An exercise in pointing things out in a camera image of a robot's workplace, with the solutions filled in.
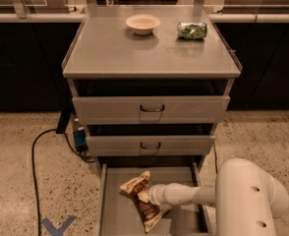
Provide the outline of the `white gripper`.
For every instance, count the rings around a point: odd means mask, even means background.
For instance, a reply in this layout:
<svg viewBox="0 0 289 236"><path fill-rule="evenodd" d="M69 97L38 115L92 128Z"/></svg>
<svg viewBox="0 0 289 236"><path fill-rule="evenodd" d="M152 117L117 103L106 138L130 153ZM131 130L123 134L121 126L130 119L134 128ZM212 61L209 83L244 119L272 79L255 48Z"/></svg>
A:
<svg viewBox="0 0 289 236"><path fill-rule="evenodd" d="M148 190L149 201L158 206L180 206L190 205L197 187L189 187L178 183L158 184Z"/></svg>

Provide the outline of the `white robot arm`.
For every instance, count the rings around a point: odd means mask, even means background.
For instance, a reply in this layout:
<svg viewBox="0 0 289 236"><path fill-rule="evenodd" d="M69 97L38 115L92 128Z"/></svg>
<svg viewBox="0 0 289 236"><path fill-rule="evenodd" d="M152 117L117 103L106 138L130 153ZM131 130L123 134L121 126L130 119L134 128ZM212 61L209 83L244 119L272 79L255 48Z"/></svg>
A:
<svg viewBox="0 0 289 236"><path fill-rule="evenodd" d="M242 158L222 163L213 187L159 184L148 191L154 205L213 206L217 236L276 236L274 220L289 209L289 194L273 176Z"/></svg>

